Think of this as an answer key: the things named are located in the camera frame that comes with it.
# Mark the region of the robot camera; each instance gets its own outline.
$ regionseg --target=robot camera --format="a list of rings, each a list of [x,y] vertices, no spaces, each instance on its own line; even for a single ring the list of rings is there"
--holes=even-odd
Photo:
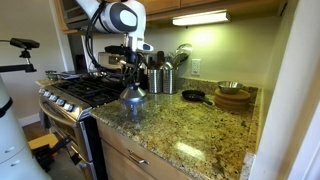
[[[23,49],[38,48],[40,46],[40,43],[35,42],[33,40],[18,39],[18,38],[11,38],[10,44],[12,46],[16,46],[16,47],[23,48]]]

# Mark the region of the stove knob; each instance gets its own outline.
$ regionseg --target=stove knob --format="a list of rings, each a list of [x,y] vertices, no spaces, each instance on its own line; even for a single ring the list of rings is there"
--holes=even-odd
[[[68,111],[68,112],[71,112],[72,109],[73,109],[73,105],[72,105],[72,104],[69,104],[69,103],[66,103],[66,104],[63,106],[63,109],[65,109],[65,110]]]
[[[46,91],[45,89],[40,88],[40,90],[39,90],[39,94],[43,94],[45,91]]]
[[[49,91],[45,91],[45,92],[43,93],[43,96],[48,98],[48,97],[51,96],[51,93],[50,93]]]
[[[58,96],[52,94],[50,97],[49,97],[49,100],[50,101],[53,101],[53,102],[56,102],[56,100],[58,99]]]
[[[63,99],[58,99],[58,100],[56,101],[56,104],[57,104],[58,106],[63,106],[64,103],[65,103],[65,101],[64,101]]]

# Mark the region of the bowl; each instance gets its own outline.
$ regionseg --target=bowl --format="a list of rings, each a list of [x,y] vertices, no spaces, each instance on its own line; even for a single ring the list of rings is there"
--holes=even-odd
[[[237,94],[237,92],[243,87],[241,83],[234,81],[219,81],[219,89],[224,94]]]

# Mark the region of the black cable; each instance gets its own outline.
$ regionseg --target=black cable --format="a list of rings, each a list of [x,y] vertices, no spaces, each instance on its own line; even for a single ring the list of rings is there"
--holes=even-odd
[[[124,85],[128,84],[129,81],[131,81],[134,77],[134,74],[136,73],[136,69],[137,68],[134,68],[134,70],[132,72],[129,72],[129,74],[116,74],[116,73],[111,73],[109,72],[105,67],[101,66],[98,61],[96,60],[96,58],[94,57],[93,55],[93,28],[95,27],[95,24],[97,22],[97,20],[99,20],[99,23],[101,24],[101,26],[107,31],[110,33],[110,31],[108,31],[105,26],[103,25],[102,23],[102,20],[101,20],[101,13],[103,12],[105,6],[106,6],[106,1],[101,1],[98,9],[96,10],[96,12],[94,13],[94,15],[92,16],[92,18],[90,19],[89,21],[89,24],[88,24],[88,28],[87,28],[87,31],[86,31],[86,34],[85,34],[85,47],[86,47],[86,50],[88,52],[88,56],[90,57],[91,59],[91,62],[92,64],[94,65],[94,67],[96,69],[98,69],[99,71],[101,72],[106,72],[107,73],[107,76],[105,77],[107,80],[111,81],[111,82],[118,82],[118,81],[114,81],[112,79],[110,79],[108,76],[110,77],[117,77],[117,78],[120,78],[119,81],[121,83],[123,83]],[[133,55],[135,56],[135,58],[137,58],[137,54],[135,52],[132,52]],[[135,67],[139,67],[139,64],[138,64],[138,60],[135,61]]]

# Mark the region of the frying pan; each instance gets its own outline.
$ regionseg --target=frying pan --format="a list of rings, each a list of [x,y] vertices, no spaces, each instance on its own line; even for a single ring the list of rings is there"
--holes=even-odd
[[[204,96],[205,93],[198,90],[186,90],[182,92],[182,96],[185,100],[188,101],[202,101],[207,103],[208,105],[212,105],[212,102],[208,101]]]

